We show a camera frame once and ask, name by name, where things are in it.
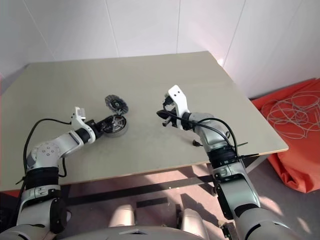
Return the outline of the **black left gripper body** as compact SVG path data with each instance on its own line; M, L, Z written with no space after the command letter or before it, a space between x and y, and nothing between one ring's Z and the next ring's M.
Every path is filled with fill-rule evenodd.
M96 138L100 138L102 135L107 133L106 132L107 122L105 119L99 122L95 122L93 119L91 119L91 120L88 120L86 124L89 127L91 127Z

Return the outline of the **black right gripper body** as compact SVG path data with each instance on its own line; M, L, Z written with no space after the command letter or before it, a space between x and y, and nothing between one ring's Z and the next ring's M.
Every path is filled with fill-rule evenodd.
M163 110L170 111L172 113L171 117L169 117L168 119L165 119L165 121L162 123L162 125L164 127L166 127L169 123L171 123L172 127L176 127L177 126L177 117L178 117L176 107L174 106L171 110L167 110L166 106L168 106L168 105L174 106L174 101L172 104L162 104Z

